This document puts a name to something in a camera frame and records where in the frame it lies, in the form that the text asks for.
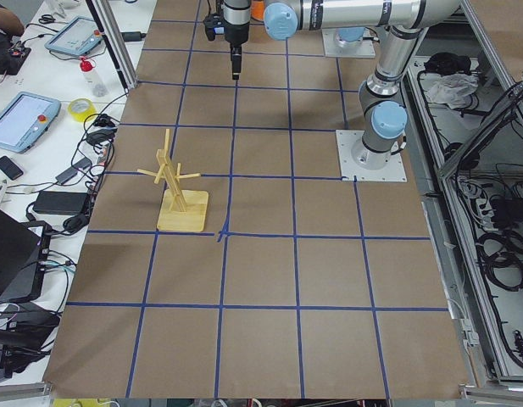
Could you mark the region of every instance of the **white table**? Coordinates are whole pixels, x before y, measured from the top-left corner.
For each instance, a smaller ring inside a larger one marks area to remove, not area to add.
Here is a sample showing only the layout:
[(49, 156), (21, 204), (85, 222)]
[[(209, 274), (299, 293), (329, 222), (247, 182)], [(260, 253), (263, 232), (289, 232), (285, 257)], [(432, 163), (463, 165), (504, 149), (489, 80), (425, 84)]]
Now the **white table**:
[[(156, 2), (157, 0), (142, 0), (136, 3), (125, 3), (120, 0), (113, 0), (110, 4), (122, 31), (147, 32)], [(78, 8), (69, 9), (67, 12), (67, 20), (72, 20), (76, 15), (91, 17), (85, 3)], [(43, 3), (36, 13), (33, 22), (37, 23), (40, 15), (49, 13), (47, 5)], [(59, 24), (49, 25), (49, 27), (56, 30), (61, 28), (61, 26)], [(21, 39), (24, 40), (50, 32), (38, 26), (30, 26), (26, 29)], [(78, 66), (79, 61), (62, 61), (50, 55), (44, 47), (45, 42), (49, 38), (50, 36), (45, 36), (29, 41), (26, 46), (31, 47), (32, 51), (19, 74), (8, 76), (0, 83), (0, 111), (7, 106), (18, 92), (22, 91), (55, 98), (62, 103), (58, 117), (33, 148), (22, 154), (0, 149), (0, 157), (8, 155), (25, 172), (18, 180), (9, 181), (9, 185), (55, 181), (54, 177), (70, 166), (71, 156), (75, 151), (76, 144), (83, 135), (82, 123), (74, 121), (67, 112), (70, 101), (77, 98), (89, 98), (94, 102), (96, 110), (100, 112), (108, 102), (124, 93), (108, 52), (94, 58), (97, 63), (97, 72), (109, 90), (107, 95), (96, 98), (91, 95), (90, 88), (81, 74)], [(143, 42), (128, 42), (126, 44), (135, 66), (138, 64), (142, 45)], [(100, 53), (102, 50), (103, 46), (101, 45), (94, 49), (93, 53)], [(106, 110), (106, 113), (119, 119), (125, 107), (125, 102), (126, 97), (121, 98), (116, 103), (113, 103)], [(81, 156), (77, 155), (75, 161), (80, 158)], [(79, 178), (80, 176), (77, 176), (68, 183), (77, 181)], [(11, 189), (11, 191), (21, 192), (22, 189), (15, 188)], [(86, 187), (84, 186), (84, 181), (82, 181), (74, 187), (53, 187), (51, 189), (84, 192)], [(5, 198), (7, 201), (1, 204), (0, 209), (18, 221), (26, 221), (25, 208), (35, 198), (36, 193), (30, 195), (7, 195)], [(61, 224), (66, 219), (66, 216), (57, 215), (37, 215), (36, 217), (38, 220), (45, 220), (58, 230), (62, 229)], [(72, 237), (53, 237), (51, 249), (67, 254), (72, 259), (77, 260), (85, 236), (86, 228)], [(64, 296), (65, 288), (66, 278), (62, 271), (48, 273), (44, 279), (42, 295), (35, 302), (44, 309), (57, 309)], [(48, 357), (30, 364), (23, 373), (14, 374), (11, 379), (1, 382), (0, 386), (40, 382), (47, 362)]]

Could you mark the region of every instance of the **spray bottle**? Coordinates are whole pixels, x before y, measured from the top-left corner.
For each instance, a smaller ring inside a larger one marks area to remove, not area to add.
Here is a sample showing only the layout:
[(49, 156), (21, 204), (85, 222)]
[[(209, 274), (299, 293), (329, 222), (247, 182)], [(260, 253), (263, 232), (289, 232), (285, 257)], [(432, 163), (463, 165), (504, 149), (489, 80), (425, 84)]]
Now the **spray bottle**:
[(81, 57), (81, 71), (86, 78), (86, 82), (90, 85), (94, 96), (101, 97), (108, 93), (107, 87), (95, 71), (95, 66), (86, 57)]

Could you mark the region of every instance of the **light blue joint cap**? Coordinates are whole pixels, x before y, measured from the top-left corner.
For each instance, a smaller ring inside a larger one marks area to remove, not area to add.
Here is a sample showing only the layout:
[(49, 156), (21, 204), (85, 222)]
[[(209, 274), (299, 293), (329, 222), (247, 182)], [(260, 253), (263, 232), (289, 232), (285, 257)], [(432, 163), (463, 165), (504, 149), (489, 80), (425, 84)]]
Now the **light blue joint cap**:
[(284, 3), (272, 3), (263, 15), (267, 34), (277, 41), (285, 41), (297, 32), (298, 19), (291, 7)]
[(338, 38), (345, 42), (354, 42), (363, 38), (364, 27), (339, 28)]
[(372, 128), (386, 140), (392, 140), (403, 134), (407, 121), (406, 110), (396, 102), (382, 102), (372, 112)]

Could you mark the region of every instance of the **smartphone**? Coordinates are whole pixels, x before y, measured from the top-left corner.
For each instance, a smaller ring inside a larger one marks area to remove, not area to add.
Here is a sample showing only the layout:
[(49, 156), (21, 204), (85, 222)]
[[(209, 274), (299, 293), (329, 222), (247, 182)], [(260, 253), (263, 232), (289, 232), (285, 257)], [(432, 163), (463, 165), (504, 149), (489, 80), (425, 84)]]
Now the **smartphone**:
[(0, 158), (0, 170), (11, 180), (16, 180), (24, 174), (24, 171), (6, 155)]

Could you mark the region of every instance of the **roll of yellow tape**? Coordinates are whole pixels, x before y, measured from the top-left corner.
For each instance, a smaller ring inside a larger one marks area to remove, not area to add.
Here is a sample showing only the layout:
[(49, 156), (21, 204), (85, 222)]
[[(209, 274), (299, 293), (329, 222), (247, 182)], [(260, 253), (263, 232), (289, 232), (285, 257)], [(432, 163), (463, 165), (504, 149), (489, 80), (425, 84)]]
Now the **roll of yellow tape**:
[(95, 106), (93, 106), (90, 99), (75, 99), (69, 103), (67, 111), (73, 116), (73, 119), (82, 123), (88, 118), (89, 120), (94, 120), (97, 114)]

